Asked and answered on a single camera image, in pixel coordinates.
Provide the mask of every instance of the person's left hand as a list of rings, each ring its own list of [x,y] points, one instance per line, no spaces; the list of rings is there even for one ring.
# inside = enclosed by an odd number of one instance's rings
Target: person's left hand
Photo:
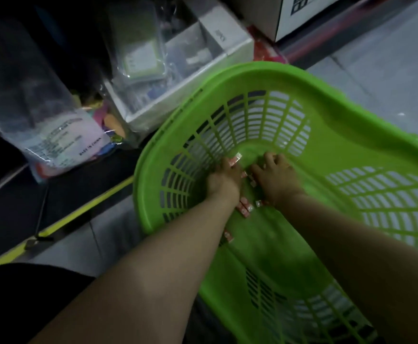
[[[227,157],[217,164],[215,172],[207,178],[207,198],[217,197],[226,200],[233,208],[239,203],[241,193],[241,166],[236,163],[230,167]]]

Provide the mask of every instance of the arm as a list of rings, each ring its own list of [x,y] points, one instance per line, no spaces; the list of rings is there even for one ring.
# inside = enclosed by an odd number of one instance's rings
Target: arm
[[[240,185],[240,167],[224,159],[205,201],[145,239],[31,343],[181,343]]]
[[[265,154],[268,200],[307,241],[351,300],[391,343],[418,343],[418,250],[307,196],[284,156]]]

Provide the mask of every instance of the cardboard box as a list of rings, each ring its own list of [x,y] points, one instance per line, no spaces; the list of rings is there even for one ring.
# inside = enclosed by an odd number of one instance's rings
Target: cardboard box
[[[119,114],[134,132],[146,135],[158,128],[209,75],[234,64],[253,60],[252,37],[218,0],[183,0],[183,2],[197,17],[198,22],[185,29],[177,37],[187,36],[191,39],[195,38],[196,34],[200,34],[206,39],[211,52],[218,53],[218,55],[200,70],[134,113],[131,113],[115,93],[111,83],[104,80],[103,83]],[[171,48],[173,42],[178,40],[177,37],[167,42],[166,48]]]
[[[337,0],[230,0],[236,11],[277,42]]]

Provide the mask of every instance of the green plastic basket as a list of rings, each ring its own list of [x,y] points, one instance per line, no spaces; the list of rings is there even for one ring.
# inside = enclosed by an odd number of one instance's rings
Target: green plastic basket
[[[418,137],[290,65],[242,64],[207,80],[144,149],[134,200],[153,233],[202,200],[221,156],[283,152],[318,200],[418,248]],[[251,202],[261,193],[246,185]],[[359,310],[273,208],[234,212],[200,294],[241,343],[370,343]]]

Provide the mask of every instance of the tile floor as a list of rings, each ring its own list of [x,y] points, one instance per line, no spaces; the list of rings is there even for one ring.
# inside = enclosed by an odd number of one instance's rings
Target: tile floor
[[[380,117],[418,134],[418,1],[309,72]],[[140,240],[129,196],[31,262],[98,276]]]

